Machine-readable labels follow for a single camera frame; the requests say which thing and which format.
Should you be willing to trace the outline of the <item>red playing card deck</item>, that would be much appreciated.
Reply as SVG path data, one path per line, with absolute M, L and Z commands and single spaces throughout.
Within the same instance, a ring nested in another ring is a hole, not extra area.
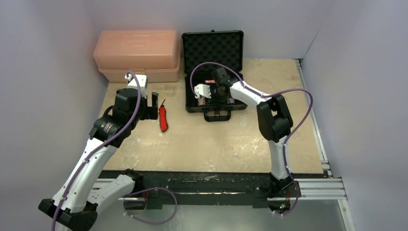
M 209 84 L 215 84 L 216 83 L 216 81 L 215 80 L 205 80 L 205 83 L 209 83 Z

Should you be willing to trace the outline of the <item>black poker set case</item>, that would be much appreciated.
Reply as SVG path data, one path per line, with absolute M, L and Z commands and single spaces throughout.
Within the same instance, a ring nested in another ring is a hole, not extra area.
M 240 74 L 243 66 L 243 38 L 241 30 L 183 33 L 182 48 L 185 73 L 185 108 L 189 113 L 203 113 L 207 122 L 228 121 L 231 112 L 244 110 L 247 105 L 235 100 L 234 105 L 221 107 L 198 106 L 193 88 L 212 80 L 212 71 L 222 64 Z

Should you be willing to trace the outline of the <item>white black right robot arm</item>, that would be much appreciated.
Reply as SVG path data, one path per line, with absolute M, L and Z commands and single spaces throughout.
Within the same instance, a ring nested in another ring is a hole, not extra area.
M 217 93 L 241 101 L 256 111 L 258 128 L 268 141 L 271 156 L 269 192 L 283 195 L 293 182 L 286 151 L 293 119 L 285 98 L 280 94 L 266 96 L 244 83 L 240 77 L 231 77 L 224 67 L 216 68 L 211 75 L 217 85 Z

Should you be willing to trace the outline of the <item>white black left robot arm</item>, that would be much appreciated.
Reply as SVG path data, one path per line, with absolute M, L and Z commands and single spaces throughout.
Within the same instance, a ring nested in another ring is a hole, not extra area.
M 96 191 L 93 185 L 137 123 L 158 119 L 158 93 L 152 92 L 151 98 L 152 105 L 148 106 L 147 96 L 137 89 L 116 91 L 114 105 L 95 121 L 86 148 L 66 183 L 53 198 L 43 199 L 38 206 L 52 218 L 53 231 L 88 231 L 115 200 L 127 194 L 132 197 L 142 194 L 143 175 L 131 169 Z

